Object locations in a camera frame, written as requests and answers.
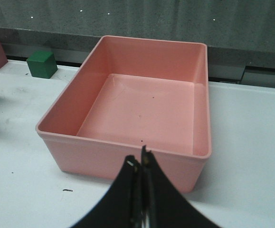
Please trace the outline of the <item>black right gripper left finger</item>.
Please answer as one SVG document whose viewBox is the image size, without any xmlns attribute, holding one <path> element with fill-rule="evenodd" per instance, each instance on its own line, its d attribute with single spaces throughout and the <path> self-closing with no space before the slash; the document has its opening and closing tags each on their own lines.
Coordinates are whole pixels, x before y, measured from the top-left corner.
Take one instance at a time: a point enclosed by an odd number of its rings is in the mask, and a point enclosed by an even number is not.
<svg viewBox="0 0 275 228">
<path fill-rule="evenodd" d="M 125 157 L 111 187 L 74 228 L 141 228 L 142 173 L 133 155 Z"/>
</svg>

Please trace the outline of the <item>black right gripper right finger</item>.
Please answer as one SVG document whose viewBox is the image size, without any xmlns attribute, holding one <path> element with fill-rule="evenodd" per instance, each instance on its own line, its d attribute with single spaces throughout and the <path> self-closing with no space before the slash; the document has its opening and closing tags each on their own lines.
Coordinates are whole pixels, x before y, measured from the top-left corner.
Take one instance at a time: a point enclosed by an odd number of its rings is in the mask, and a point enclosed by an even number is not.
<svg viewBox="0 0 275 228">
<path fill-rule="evenodd" d="M 219 227 L 181 195 L 145 145 L 141 150 L 141 168 L 143 209 L 150 228 Z"/>
</svg>

